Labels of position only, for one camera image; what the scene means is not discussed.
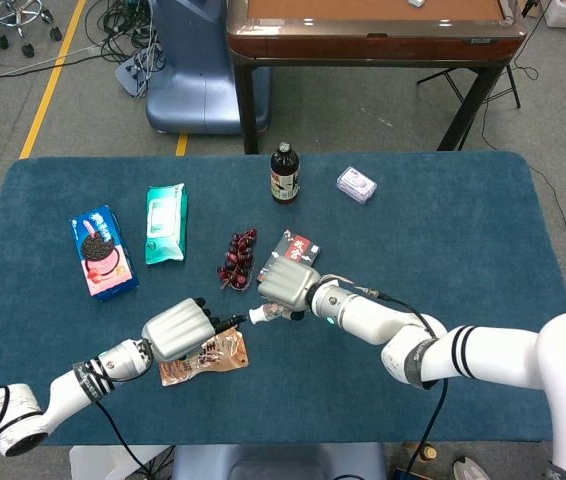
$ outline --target caster wheel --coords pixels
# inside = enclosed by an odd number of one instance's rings
[[[21,53],[27,58],[32,58],[34,56],[34,47],[31,43],[26,43],[21,47]]]
[[[45,23],[54,23],[54,17],[47,8],[41,10],[41,20],[43,20]]]
[[[1,35],[0,36],[0,49],[5,50],[9,46],[10,46],[10,44],[7,41],[7,37],[5,35]]]
[[[50,38],[55,42],[59,42],[63,38],[59,27],[54,27],[52,30],[50,30]]]

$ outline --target bottle label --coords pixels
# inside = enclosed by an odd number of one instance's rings
[[[299,171],[292,175],[279,175],[270,170],[272,195],[279,200],[290,200],[299,193]]]

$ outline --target blue table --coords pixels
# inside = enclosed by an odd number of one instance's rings
[[[234,231],[259,229],[264,262],[289,227],[323,247],[316,268],[377,286],[439,318],[538,330],[566,312],[566,290],[525,161],[506,152],[303,155],[292,205],[269,193],[266,156],[43,158],[21,161],[0,194],[0,384],[25,382],[45,408],[52,379],[188,296],[219,316],[261,302],[220,290],[216,267]],[[335,181],[353,165],[378,182],[364,206]],[[149,185],[185,182],[187,258],[143,262]],[[90,298],[69,219],[107,203],[140,288]],[[157,369],[104,400],[131,444],[397,441],[418,438],[438,399],[394,381],[373,347],[313,316],[242,327],[250,366],[176,387]],[[434,440],[551,436],[542,392],[457,379]],[[48,444],[112,444],[95,408]]]

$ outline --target robotic arm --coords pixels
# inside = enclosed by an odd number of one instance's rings
[[[321,277],[310,267],[280,258],[259,292],[288,312],[311,310],[370,344],[385,343],[381,361],[400,382],[429,388],[437,380],[464,376],[544,390],[554,431],[553,461],[547,476],[566,480],[566,314],[550,320],[538,334],[473,326],[446,332],[438,320],[424,315],[435,333],[432,338],[414,314],[393,310],[342,288],[339,281],[344,280]],[[250,319],[258,323],[276,314],[280,310],[263,306],[251,310]]]
[[[0,387],[0,452],[21,455],[36,447],[69,417],[114,388],[145,374],[154,359],[169,362],[210,337],[238,325],[244,316],[209,318],[205,300],[188,298],[149,320],[141,340],[125,340],[93,359],[77,363],[52,381],[45,412],[23,383]]]

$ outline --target metal table leg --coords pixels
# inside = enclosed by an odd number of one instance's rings
[[[256,107],[254,105],[254,85],[250,65],[234,65],[236,98],[241,116],[243,132],[243,151],[246,155],[259,153],[259,141],[256,131]]]
[[[476,80],[474,80],[472,88],[470,88],[461,107],[456,112],[437,150],[456,150],[459,142],[472,126],[476,113],[496,84],[503,68],[504,65],[477,69]]]

